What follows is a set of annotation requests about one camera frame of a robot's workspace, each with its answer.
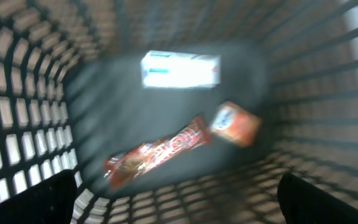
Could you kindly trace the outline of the grey plastic mesh basket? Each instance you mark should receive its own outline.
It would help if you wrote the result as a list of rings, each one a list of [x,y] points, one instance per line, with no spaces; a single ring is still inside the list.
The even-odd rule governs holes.
[[[213,88],[145,88],[151,50],[221,57]],[[210,125],[262,120],[117,190],[107,158]],[[0,203],[72,170],[70,223],[286,223],[291,173],[358,209],[358,0],[0,1]]]

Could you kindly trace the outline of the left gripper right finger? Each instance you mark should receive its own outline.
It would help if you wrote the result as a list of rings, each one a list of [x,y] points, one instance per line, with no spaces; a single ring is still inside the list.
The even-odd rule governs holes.
[[[287,224],[358,224],[358,209],[291,173],[280,179],[277,200]]]

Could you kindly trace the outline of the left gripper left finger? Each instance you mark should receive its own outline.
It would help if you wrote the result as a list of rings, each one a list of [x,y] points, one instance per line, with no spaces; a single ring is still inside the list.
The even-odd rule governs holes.
[[[74,172],[63,170],[0,203],[0,224],[70,223],[77,190]]]

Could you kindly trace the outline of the red Top chocolate bar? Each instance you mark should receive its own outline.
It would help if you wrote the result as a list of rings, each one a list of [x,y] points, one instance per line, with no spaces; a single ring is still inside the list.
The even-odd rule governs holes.
[[[113,190],[132,182],[175,156],[209,144],[211,135],[202,116],[196,116],[176,134],[144,142],[129,152],[111,156],[104,162],[104,178]]]

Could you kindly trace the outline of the small orange snack packet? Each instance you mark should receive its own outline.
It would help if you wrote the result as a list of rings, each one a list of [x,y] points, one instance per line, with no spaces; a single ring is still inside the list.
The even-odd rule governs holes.
[[[219,106],[209,129],[212,133],[240,147],[250,146],[262,120],[231,101]]]

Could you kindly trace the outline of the white Panadol medicine box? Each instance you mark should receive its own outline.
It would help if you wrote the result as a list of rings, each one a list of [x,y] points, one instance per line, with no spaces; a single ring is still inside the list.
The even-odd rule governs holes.
[[[221,57],[151,50],[140,61],[145,88],[213,88],[221,81]]]

